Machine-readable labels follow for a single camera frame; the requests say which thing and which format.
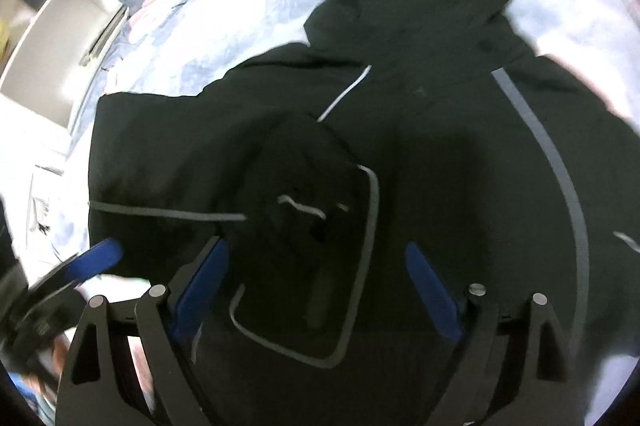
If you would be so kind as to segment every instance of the black hoodie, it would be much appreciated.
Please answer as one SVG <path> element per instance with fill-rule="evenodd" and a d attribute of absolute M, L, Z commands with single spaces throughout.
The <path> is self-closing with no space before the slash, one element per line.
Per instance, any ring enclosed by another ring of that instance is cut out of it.
<path fill-rule="evenodd" d="M 640 354 L 640 255 L 629 246 L 640 239 L 638 138 L 534 56 L 504 17 L 508 1 L 326 0 L 305 25 L 309 47 L 247 60 L 198 96 L 101 99 L 90 234 L 124 243 L 117 273 L 166 281 L 208 236 L 231 241 L 196 364 L 226 424 L 424 420 L 454 345 L 407 273 L 411 242 L 457 303 L 470 283 L 505 314 L 545 294 L 583 411 L 602 360 Z M 318 369 L 247 337 L 229 307 L 243 283 L 242 323 L 304 336 L 318 272 L 346 273 L 337 294 L 347 292 L 372 204 L 358 165 L 379 184 L 374 247 L 346 357 Z M 133 217 L 105 203 L 248 220 Z"/>

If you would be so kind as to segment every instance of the blue and white bedspread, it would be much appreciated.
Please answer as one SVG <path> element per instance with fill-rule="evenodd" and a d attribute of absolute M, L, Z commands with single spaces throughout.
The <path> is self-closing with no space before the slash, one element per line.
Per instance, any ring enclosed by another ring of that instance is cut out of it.
<path fill-rule="evenodd" d="M 322 1 L 121 0 L 130 19 L 86 95 L 62 195 L 52 207 L 56 249 L 68 257 L 88 246 L 88 152 L 101 95 L 196 95 L 247 58 L 287 42 L 306 42 L 303 23 Z M 639 7 L 638 0 L 513 0 L 508 15 L 540 54 L 551 54 L 600 93 L 612 112 L 633 123 L 640 122 Z M 611 370 L 628 373 L 631 365 L 624 361 L 614 360 Z M 620 385 L 608 387 L 599 397 L 602 403 Z M 594 405 L 588 424 L 598 414 Z"/>

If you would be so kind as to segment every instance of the black jacket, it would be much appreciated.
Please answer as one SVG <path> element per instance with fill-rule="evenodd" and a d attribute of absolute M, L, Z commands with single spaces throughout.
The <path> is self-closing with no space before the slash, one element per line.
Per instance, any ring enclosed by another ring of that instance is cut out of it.
<path fill-rule="evenodd" d="M 99 102 L 90 234 L 124 243 L 117 273 L 166 281 L 210 235 L 232 243 L 196 366 L 228 424 L 417 424 L 453 346 L 407 274 L 411 241 L 456 301 L 470 283 L 505 313 L 545 294 L 583 406 L 606 355 L 640 354 L 640 255 L 628 245 L 640 239 L 638 137 L 534 56 L 503 15 L 507 2 L 326 0 L 305 25 L 309 47 L 247 60 L 195 97 Z M 374 249 L 346 358 L 318 370 L 238 332 L 229 300 L 244 283 L 255 329 L 304 329 L 298 298 L 314 273 L 349 272 L 359 255 L 370 199 L 356 165 L 380 185 Z M 355 211 L 319 230 L 276 202 L 292 193 L 325 212 Z M 99 203 L 248 220 L 133 217 Z"/>

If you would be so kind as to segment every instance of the yellow object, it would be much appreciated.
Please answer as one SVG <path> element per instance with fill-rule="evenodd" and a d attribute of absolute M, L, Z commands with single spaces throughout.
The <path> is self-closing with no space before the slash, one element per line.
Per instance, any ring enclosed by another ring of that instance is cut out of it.
<path fill-rule="evenodd" d="M 9 47 L 9 26 L 0 18 L 0 60 L 4 58 L 4 54 Z"/>

